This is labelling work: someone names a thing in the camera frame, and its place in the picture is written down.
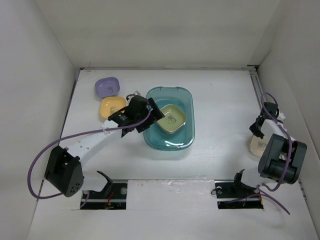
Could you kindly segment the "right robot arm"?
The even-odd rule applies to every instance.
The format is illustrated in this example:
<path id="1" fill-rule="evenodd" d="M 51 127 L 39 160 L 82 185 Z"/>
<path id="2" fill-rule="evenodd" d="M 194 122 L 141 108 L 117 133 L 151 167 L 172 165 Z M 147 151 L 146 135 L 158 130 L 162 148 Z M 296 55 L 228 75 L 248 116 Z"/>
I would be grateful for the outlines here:
<path id="1" fill-rule="evenodd" d="M 298 180 L 307 145 L 290 136 L 279 115 L 277 103 L 264 102 L 259 116 L 249 127 L 250 148 L 257 149 L 260 160 L 257 168 L 236 173 L 231 184 L 235 196 L 255 194 L 260 187 L 275 192 L 282 184 L 292 185 Z"/>

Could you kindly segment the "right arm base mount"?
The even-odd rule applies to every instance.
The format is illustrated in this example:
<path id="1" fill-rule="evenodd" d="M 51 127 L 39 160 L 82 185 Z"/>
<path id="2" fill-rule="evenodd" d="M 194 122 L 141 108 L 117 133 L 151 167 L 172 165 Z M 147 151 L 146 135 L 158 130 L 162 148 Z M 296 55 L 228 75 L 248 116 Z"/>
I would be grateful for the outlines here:
<path id="1" fill-rule="evenodd" d="M 263 209 L 260 195 L 255 188 L 242 183 L 244 169 L 237 172 L 233 180 L 217 180 L 211 195 L 216 196 L 219 210 Z"/>

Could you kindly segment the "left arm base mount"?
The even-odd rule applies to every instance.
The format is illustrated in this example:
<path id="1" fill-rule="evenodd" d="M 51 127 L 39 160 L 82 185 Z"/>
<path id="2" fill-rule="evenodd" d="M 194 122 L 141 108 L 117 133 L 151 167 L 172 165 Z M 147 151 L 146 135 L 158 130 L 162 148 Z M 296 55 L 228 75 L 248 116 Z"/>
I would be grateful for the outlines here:
<path id="1" fill-rule="evenodd" d="M 81 210 L 126 210 L 127 207 L 127 180 L 112 180 L 102 171 L 98 175 L 106 180 L 101 191 L 85 190 L 82 192 Z"/>

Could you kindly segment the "cream plate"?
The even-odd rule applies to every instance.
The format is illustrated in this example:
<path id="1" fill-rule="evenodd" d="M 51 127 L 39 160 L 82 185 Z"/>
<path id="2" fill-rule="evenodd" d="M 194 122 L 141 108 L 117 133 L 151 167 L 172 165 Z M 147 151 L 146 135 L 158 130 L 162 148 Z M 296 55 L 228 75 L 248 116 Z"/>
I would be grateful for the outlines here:
<path id="1" fill-rule="evenodd" d="M 249 150 L 256 157 L 261 158 L 269 140 L 270 138 L 266 135 L 263 138 L 252 135 L 251 140 L 249 141 Z"/>

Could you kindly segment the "green plate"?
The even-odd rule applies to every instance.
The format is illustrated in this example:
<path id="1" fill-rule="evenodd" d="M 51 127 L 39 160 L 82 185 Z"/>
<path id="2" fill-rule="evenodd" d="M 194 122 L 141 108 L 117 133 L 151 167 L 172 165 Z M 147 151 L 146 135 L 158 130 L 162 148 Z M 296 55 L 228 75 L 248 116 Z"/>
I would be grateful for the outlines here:
<path id="1" fill-rule="evenodd" d="M 163 132 L 167 134 L 174 134 L 186 124 L 186 114 L 178 106 L 174 104 L 167 104 L 160 110 L 164 117 L 158 120 L 156 124 Z"/>

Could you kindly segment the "yellow plate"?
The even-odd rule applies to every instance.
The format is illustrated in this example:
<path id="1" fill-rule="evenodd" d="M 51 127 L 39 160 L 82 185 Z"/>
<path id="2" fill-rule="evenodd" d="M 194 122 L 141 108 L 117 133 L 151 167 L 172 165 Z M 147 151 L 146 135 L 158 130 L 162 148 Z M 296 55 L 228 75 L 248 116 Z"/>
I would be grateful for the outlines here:
<path id="1" fill-rule="evenodd" d="M 109 116 L 124 108 L 127 101 L 120 96 L 109 96 L 101 101 L 99 114 L 102 118 L 107 119 Z"/>

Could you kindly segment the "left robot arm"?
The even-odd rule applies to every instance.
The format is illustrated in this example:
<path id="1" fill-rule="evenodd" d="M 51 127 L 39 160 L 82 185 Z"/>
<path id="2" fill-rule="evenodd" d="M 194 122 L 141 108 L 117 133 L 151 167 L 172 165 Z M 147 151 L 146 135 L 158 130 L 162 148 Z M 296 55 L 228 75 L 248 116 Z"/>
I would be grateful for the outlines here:
<path id="1" fill-rule="evenodd" d="M 44 177 L 59 192 L 69 198 L 78 191 L 94 191 L 100 198 L 107 198 L 113 181 L 102 171 L 84 173 L 84 166 L 107 145 L 137 130 L 141 133 L 164 118 L 152 98 L 135 95 L 129 104 L 111 114 L 100 129 L 84 133 L 77 143 L 50 152 Z"/>

